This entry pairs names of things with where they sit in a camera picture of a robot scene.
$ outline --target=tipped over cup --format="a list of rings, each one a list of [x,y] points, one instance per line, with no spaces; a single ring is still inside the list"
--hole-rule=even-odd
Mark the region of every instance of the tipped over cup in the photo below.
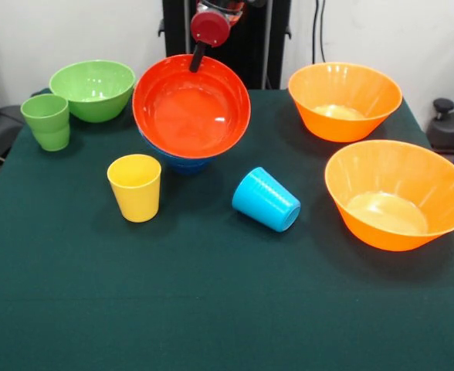
[[[264,168],[255,168],[237,187],[232,207],[276,232],[283,232],[296,221],[301,204]]]

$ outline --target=blue cup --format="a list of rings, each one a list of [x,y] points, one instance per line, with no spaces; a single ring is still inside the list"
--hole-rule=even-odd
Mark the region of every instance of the blue cup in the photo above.
[[[147,140],[147,138],[143,135],[140,131],[141,136],[143,139],[148,143],[150,147],[153,148],[154,151],[158,153],[158,157],[162,158],[168,165],[178,174],[181,175],[194,175],[201,172],[204,168],[208,166],[208,164],[213,160],[213,158],[182,158],[178,156],[173,156],[168,154],[165,151],[155,147]]]
[[[276,232],[283,232],[296,221],[301,203],[264,168],[255,168],[237,187],[232,207]]]

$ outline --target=black knob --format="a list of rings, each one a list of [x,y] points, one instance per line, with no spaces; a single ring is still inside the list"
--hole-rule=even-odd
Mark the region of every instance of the black knob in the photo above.
[[[436,112],[439,114],[448,114],[454,109],[454,103],[450,99],[446,98],[435,99],[433,101],[433,106],[435,106]]]

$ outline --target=bowl rim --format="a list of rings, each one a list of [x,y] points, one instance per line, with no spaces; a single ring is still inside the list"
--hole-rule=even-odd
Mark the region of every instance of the bowl rim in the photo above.
[[[133,81],[132,83],[126,87],[126,89],[122,92],[122,93],[118,93],[118,94],[115,94],[113,95],[112,97],[105,97],[104,99],[101,99],[101,100],[95,100],[95,101],[85,101],[85,100],[74,100],[74,99],[69,99],[68,97],[65,97],[64,94],[61,94],[60,92],[56,92],[54,89],[53,89],[53,80],[54,78],[60,74],[61,72],[63,72],[64,70],[67,70],[71,67],[74,67],[74,66],[78,66],[80,64],[90,64],[90,63],[99,63],[99,62],[105,62],[105,63],[111,63],[111,64],[114,64],[116,66],[120,66],[120,67],[123,67],[125,70],[128,70],[129,72],[131,72],[131,76],[133,77]],[[62,68],[60,68],[59,70],[57,70],[57,72],[55,72],[52,77],[50,77],[50,81],[49,81],[49,89],[50,91],[52,91],[54,94],[56,95],[59,95],[61,97],[64,97],[66,98],[69,102],[73,102],[73,103],[86,103],[86,104],[91,104],[91,103],[99,103],[99,102],[105,102],[107,100],[111,100],[111,99],[114,99],[114,98],[117,98],[117,97],[120,97],[121,95],[127,93],[129,91],[129,89],[133,88],[134,85],[136,83],[136,73],[134,73],[133,69],[131,67],[129,67],[128,65],[124,64],[124,63],[121,63],[121,62],[117,62],[115,60],[82,60],[82,61],[79,61],[79,62],[75,62],[75,63],[71,63],[71,64],[68,64],[67,66],[64,66]]]
[[[377,116],[365,117],[365,118],[362,118],[360,120],[352,120],[352,119],[348,119],[348,118],[338,118],[339,121],[349,121],[349,122],[357,122],[358,123],[359,121],[373,121],[373,120],[377,120],[377,119],[380,119],[380,118],[388,117],[391,114],[393,114],[401,106],[402,101],[404,100],[404,94],[402,92],[402,89],[398,85],[398,83],[396,83],[395,80],[393,80],[386,73],[383,73],[383,72],[381,72],[379,70],[376,70],[375,68],[364,66],[362,64],[348,63],[348,62],[326,62],[326,63],[310,64],[309,66],[304,66],[302,68],[299,68],[296,72],[294,72],[292,74],[292,76],[289,78],[289,82],[287,83],[287,90],[289,91],[290,96],[296,101],[296,103],[298,103],[300,106],[306,108],[307,110],[311,111],[312,113],[317,114],[318,116],[326,117],[326,118],[332,118],[332,117],[325,116],[324,114],[320,114],[320,113],[316,112],[312,107],[308,107],[307,105],[303,104],[299,99],[297,99],[297,97],[293,93],[293,89],[292,89],[293,81],[295,80],[296,75],[298,73],[301,73],[304,70],[310,70],[310,69],[316,68],[318,66],[349,66],[349,67],[357,67],[357,68],[361,68],[363,70],[372,71],[373,73],[381,75],[385,79],[389,80],[392,84],[394,84],[395,87],[398,89],[398,92],[400,94],[400,99],[398,100],[398,104],[396,104],[396,106],[394,106],[393,109],[387,111],[384,114],[379,114]]]
[[[228,67],[227,65],[225,65],[224,63],[220,62],[219,60],[216,60],[215,58],[211,58],[209,56],[204,56],[203,57],[203,60],[207,60],[209,62],[213,62],[213,63],[216,63],[217,65],[221,66],[222,68],[225,68],[227,69],[228,71],[230,71],[232,73],[232,75],[234,76],[234,79],[237,83],[239,83],[240,86],[242,86],[242,92],[243,93],[246,93],[246,98],[247,98],[247,102],[248,102],[248,112],[247,112],[247,122],[246,122],[246,125],[244,126],[242,132],[239,134],[239,136],[237,137],[236,140],[234,140],[234,142],[228,146],[227,148],[223,148],[221,151],[212,151],[212,153],[208,153],[206,156],[183,156],[181,155],[180,153],[177,153],[176,151],[169,151],[167,149],[164,149],[162,148],[161,146],[157,145],[156,143],[154,143],[154,141],[152,141],[147,135],[146,133],[141,130],[141,126],[138,124],[138,120],[137,120],[137,115],[136,115],[136,111],[137,111],[137,108],[136,108],[136,91],[137,91],[137,88],[139,87],[140,85],[140,82],[141,80],[143,79],[143,77],[150,71],[152,70],[153,68],[155,68],[156,66],[160,66],[161,64],[163,63],[166,63],[167,61],[169,60],[173,60],[173,59],[180,59],[180,58],[184,58],[184,57],[188,57],[188,58],[192,58],[193,55],[192,54],[177,54],[177,55],[174,55],[174,56],[168,56],[162,60],[159,60],[158,62],[156,62],[153,66],[150,66],[150,68],[148,68],[144,73],[143,75],[141,75],[140,79],[138,80],[138,82],[136,83],[136,89],[134,90],[134,93],[133,93],[133,97],[132,97],[132,110],[133,110],[133,117],[134,117],[134,121],[136,123],[136,126],[138,128],[138,130],[140,131],[140,133],[155,147],[155,148],[158,148],[159,150],[163,151],[164,153],[166,153],[167,155],[171,155],[173,157],[176,157],[176,158],[184,158],[184,159],[190,159],[190,160],[201,160],[201,159],[206,159],[206,158],[214,158],[218,155],[221,155],[222,153],[225,153],[227,152],[229,149],[233,148],[235,145],[237,145],[237,143],[239,143],[239,141],[242,139],[242,137],[244,136],[244,134],[246,133],[246,131],[248,130],[248,126],[249,126],[249,123],[251,122],[251,113],[252,113],[252,107],[251,107],[251,97],[249,96],[249,91],[248,89],[246,88],[246,85],[242,82],[241,78],[237,75],[237,73],[235,73],[230,67]]]
[[[330,159],[327,162],[327,165],[325,166],[325,176],[324,176],[324,178],[325,178],[325,186],[327,187],[327,191],[330,193],[330,196],[332,197],[334,202],[342,210],[344,210],[349,215],[353,216],[355,219],[359,220],[361,223],[366,224],[367,226],[369,226],[371,228],[374,228],[376,230],[382,230],[382,231],[384,231],[386,233],[390,233],[390,234],[393,234],[395,236],[404,236],[404,237],[439,237],[439,236],[442,236],[444,234],[453,232],[454,231],[454,227],[448,228],[447,230],[440,230],[440,231],[434,232],[434,233],[414,233],[414,234],[397,233],[397,232],[394,232],[394,231],[386,230],[385,228],[378,228],[376,226],[371,225],[370,223],[366,223],[365,221],[363,221],[362,219],[356,217],[353,213],[350,213],[348,211],[347,207],[339,199],[337,199],[337,197],[332,192],[331,187],[329,186],[329,180],[328,180],[329,170],[328,170],[328,168],[330,167],[330,163],[336,161],[337,156],[339,154],[341,154],[343,151],[349,151],[353,147],[362,146],[362,145],[368,145],[369,143],[386,143],[388,145],[400,145],[400,146],[404,146],[404,147],[414,148],[414,149],[417,149],[419,151],[426,152],[429,155],[432,155],[433,157],[436,157],[439,161],[442,161],[442,162],[446,163],[454,171],[454,164],[452,164],[449,160],[447,160],[446,158],[443,158],[441,155],[435,153],[431,149],[427,149],[427,148],[422,147],[420,145],[414,145],[412,143],[408,143],[407,141],[394,141],[394,140],[390,140],[390,139],[372,139],[372,140],[368,140],[368,141],[358,141],[358,142],[353,143],[351,145],[346,145],[345,147],[343,147],[343,148],[339,149],[338,151],[336,151],[330,157]]]

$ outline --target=blue bowl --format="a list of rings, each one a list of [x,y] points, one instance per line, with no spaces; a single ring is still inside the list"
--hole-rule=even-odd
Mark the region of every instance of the blue bowl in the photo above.
[[[200,159],[190,159],[190,158],[182,158],[178,156],[173,156],[168,154],[167,152],[162,151],[161,149],[155,147],[146,139],[143,133],[140,131],[141,137],[148,143],[148,145],[154,149],[155,152],[158,153],[158,157],[163,159],[167,164],[177,172],[178,174],[182,175],[194,175],[201,172],[204,168],[208,166],[208,164],[214,159],[214,157],[210,158],[200,158]]]

